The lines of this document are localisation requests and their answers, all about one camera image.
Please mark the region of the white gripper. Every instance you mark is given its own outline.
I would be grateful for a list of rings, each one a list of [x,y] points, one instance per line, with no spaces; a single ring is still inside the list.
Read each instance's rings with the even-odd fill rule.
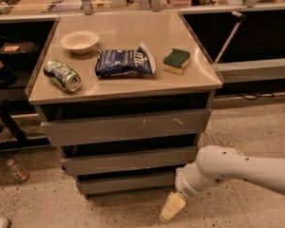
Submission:
[[[186,164],[176,170],[175,187],[179,192],[171,192],[161,209],[160,220],[169,221],[185,205],[186,199],[199,195],[213,185],[213,180],[203,175],[196,162]]]

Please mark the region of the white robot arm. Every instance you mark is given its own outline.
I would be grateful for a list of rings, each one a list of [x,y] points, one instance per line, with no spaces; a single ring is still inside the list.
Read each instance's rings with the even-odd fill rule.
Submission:
[[[176,191],[169,194],[160,220],[172,219],[188,198],[229,180],[247,181],[285,196],[285,159],[249,157],[235,148],[204,146],[194,162],[176,170]]]

